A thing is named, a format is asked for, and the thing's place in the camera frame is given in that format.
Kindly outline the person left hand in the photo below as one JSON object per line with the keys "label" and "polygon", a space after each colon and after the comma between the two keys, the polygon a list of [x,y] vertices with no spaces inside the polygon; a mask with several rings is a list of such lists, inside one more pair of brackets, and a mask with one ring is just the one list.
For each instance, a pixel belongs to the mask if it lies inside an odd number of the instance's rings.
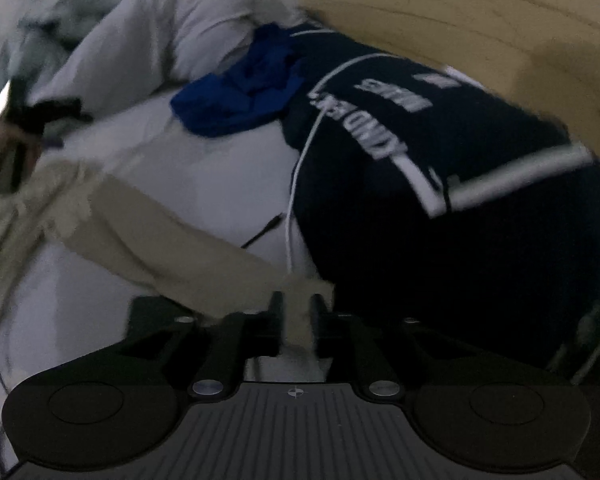
{"label": "person left hand", "polygon": [[14,152],[18,146],[26,148],[26,157],[20,165],[21,180],[19,185],[26,182],[33,174],[36,163],[40,159],[43,151],[42,140],[35,136],[25,133],[23,130],[9,122],[0,121],[0,194],[12,193],[10,186],[10,176],[2,177],[1,173],[5,167],[5,162],[11,152]]}

